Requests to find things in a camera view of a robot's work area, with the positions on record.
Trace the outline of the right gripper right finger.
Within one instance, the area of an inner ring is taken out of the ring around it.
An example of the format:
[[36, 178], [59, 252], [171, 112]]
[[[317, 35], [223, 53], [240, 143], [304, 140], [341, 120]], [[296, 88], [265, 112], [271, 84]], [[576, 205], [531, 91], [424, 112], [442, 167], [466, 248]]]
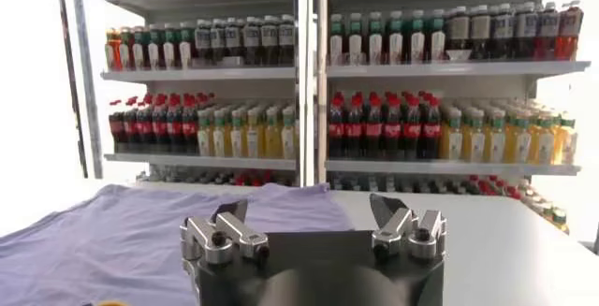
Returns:
[[369, 196], [379, 228], [372, 233], [377, 261], [386, 261], [402, 249], [418, 260], [429, 261], [446, 255], [446, 218], [440, 211], [425, 211], [419, 217], [398, 198]]

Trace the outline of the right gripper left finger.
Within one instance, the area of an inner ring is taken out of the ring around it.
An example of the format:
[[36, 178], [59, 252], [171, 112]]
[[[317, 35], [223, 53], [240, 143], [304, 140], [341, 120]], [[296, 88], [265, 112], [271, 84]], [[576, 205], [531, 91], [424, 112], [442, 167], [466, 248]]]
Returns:
[[211, 218], [187, 217], [180, 226], [183, 259], [203, 259], [225, 265], [237, 252], [242, 258], [262, 264], [270, 256], [269, 238], [244, 223], [248, 202], [221, 205]]

